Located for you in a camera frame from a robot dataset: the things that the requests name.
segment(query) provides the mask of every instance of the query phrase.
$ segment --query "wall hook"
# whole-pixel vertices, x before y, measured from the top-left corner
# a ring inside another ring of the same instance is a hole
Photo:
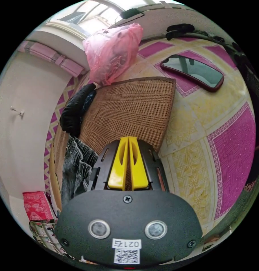
[[[23,118],[25,112],[24,110],[17,111],[13,106],[10,107],[10,110],[17,112],[21,116],[21,118]]]

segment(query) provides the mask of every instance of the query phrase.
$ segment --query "qr code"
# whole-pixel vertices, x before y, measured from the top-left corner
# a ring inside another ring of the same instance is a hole
[[[139,249],[115,249],[114,263],[118,264],[139,264],[140,250]]]

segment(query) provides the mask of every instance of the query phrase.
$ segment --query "printed number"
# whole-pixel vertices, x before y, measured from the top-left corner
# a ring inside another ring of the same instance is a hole
[[[113,239],[112,248],[134,248],[141,249],[141,240],[124,240],[124,239]]]

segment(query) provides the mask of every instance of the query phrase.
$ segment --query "yellow plastic part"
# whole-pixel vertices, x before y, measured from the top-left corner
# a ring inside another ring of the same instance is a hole
[[[148,187],[148,179],[136,137],[129,137],[129,155],[132,190]]]
[[[127,157],[129,149],[129,138],[122,137],[114,158],[112,170],[108,180],[108,186],[112,189],[124,191],[126,185]]]

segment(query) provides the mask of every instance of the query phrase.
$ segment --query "jeans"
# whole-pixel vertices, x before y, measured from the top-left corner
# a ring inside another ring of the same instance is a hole
[[[62,170],[62,208],[75,196],[86,192],[97,153],[79,139],[69,135]]]

